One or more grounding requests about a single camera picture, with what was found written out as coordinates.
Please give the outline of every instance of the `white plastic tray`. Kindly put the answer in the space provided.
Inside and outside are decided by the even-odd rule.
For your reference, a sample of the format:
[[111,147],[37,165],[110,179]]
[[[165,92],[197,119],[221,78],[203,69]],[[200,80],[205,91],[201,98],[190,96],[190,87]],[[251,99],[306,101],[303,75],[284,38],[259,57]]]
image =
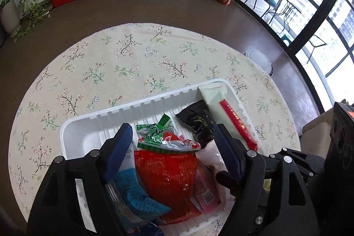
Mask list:
[[[158,123],[164,113],[171,117],[176,128],[176,135],[183,135],[185,139],[193,139],[190,130],[182,127],[175,115],[188,105],[201,99],[198,91],[199,85],[212,82],[224,82],[227,84],[230,106],[233,107],[237,115],[246,124],[252,137],[258,138],[244,106],[230,83],[224,79],[212,79],[193,86],[68,119],[60,130],[63,156],[66,159],[79,158],[85,156],[92,149],[100,149],[107,139],[114,137],[124,122],[129,123],[133,128],[133,141],[136,147],[139,138],[136,125]],[[88,210],[82,181],[77,180],[77,191],[85,225],[88,229],[95,231]],[[161,226],[161,229],[165,236],[190,235],[219,219],[224,213],[221,208],[216,208],[211,214],[203,213],[199,217],[182,223]]]

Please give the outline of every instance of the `pink package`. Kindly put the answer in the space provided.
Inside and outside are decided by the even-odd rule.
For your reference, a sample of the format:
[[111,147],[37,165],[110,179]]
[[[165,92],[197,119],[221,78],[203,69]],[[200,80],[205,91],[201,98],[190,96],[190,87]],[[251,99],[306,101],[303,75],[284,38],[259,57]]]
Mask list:
[[194,194],[205,214],[211,213],[220,203],[213,175],[200,161],[195,174]]

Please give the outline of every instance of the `brown floor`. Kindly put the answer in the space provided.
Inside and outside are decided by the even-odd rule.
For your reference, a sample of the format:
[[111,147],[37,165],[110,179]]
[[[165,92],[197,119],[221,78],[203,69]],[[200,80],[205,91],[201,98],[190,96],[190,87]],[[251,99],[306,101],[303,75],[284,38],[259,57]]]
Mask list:
[[124,23],[160,23],[192,30],[244,53],[256,48],[274,66],[273,80],[282,93],[298,131],[318,115],[299,71],[272,36],[237,4],[215,0],[76,0],[54,9],[29,35],[0,49],[2,72],[0,127],[0,205],[22,230],[26,222],[12,193],[8,141],[17,108],[27,89],[56,56],[77,41]]

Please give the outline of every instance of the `blue package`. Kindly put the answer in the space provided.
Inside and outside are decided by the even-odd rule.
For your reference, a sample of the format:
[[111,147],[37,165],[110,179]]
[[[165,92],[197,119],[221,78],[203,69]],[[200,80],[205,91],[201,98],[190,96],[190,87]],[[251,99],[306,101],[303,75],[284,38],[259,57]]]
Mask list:
[[108,184],[106,184],[106,189],[107,194],[110,196],[110,199],[114,205],[114,209],[117,212],[120,222],[124,226],[125,230],[149,223],[147,220],[141,219],[135,215],[133,212],[131,212],[127,205],[125,205],[116,185],[114,184],[114,181],[111,180]]
[[151,222],[171,211],[170,207],[150,198],[139,185],[135,170],[133,143],[128,148],[113,182],[125,205],[139,218]]

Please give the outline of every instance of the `blue gripper pad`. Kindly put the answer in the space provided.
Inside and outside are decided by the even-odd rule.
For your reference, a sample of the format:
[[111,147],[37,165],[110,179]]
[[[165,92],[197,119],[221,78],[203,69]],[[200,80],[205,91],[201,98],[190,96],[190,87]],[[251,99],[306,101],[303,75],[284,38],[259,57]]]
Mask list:
[[246,157],[244,155],[246,149],[243,144],[238,139],[232,138],[224,124],[218,124],[214,127],[214,141],[229,174],[240,184],[246,170]]
[[100,149],[100,162],[105,167],[102,179],[105,184],[117,175],[124,156],[133,140],[133,129],[123,123],[113,138],[107,139]]

